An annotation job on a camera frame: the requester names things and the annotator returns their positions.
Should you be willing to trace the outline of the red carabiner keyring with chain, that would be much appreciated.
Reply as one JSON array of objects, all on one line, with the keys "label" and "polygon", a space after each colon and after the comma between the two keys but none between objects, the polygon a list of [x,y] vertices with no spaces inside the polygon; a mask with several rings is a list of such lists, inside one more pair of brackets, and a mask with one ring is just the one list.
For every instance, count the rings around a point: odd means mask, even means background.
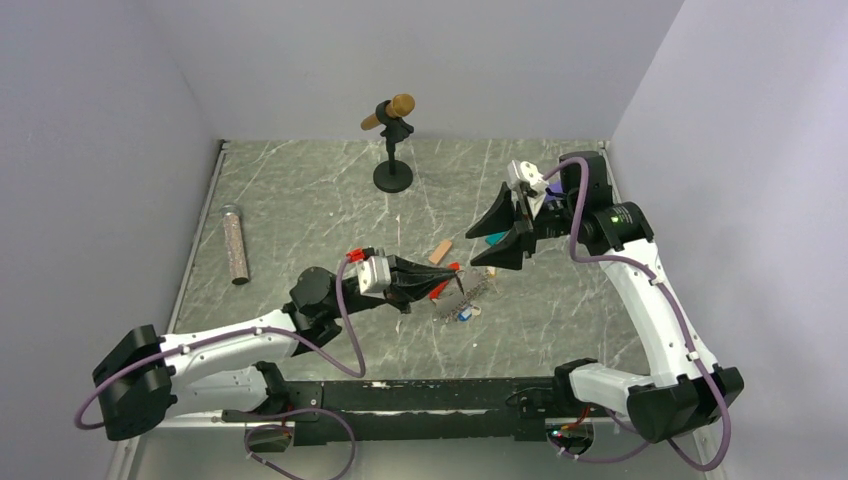
[{"label": "red carabiner keyring with chain", "polygon": [[496,275],[493,267],[471,267],[458,271],[458,278],[431,295],[434,306],[433,320],[445,323],[464,323],[478,316],[481,308],[477,302],[490,287]]}]

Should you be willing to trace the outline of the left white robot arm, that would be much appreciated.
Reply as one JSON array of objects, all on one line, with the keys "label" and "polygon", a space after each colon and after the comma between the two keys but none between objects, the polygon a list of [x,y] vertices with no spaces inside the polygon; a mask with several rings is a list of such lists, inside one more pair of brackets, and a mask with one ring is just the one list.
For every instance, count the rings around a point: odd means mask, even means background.
[{"label": "left white robot arm", "polygon": [[290,409],[278,362],[315,353],[361,379],[367,367],[351,315],[389,306],[402,314],[456,270],[379,249],[346,254],[336,271],[302,271],[282,307],[254,319],[187,334],[130,330],[92,373],[94,391],[74,425],[112,441],[146,433],[173,417],[236,410],[272,420]]}]

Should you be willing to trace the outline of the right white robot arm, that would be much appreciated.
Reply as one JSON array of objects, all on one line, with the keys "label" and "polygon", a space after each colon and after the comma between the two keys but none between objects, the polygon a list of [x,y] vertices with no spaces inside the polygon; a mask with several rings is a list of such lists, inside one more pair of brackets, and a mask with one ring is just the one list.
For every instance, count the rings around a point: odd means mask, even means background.
[{"label": "right white robot arm", "polygon": [[649,371],[633,374],[579,359],[556,368],[551,399],[562,414],[589,404],[625,415],[647,442],[720,423],[744,388],[697,334],[668,280],[642,209],[615,200],[606,162],[584,152],[564,155],[547,173],[513,160],[491,208],[466,233],[505,236],[471,261],[517,271],[539,241],[565,237],[576,263],[596,264],[614,286],[645,351]]}]

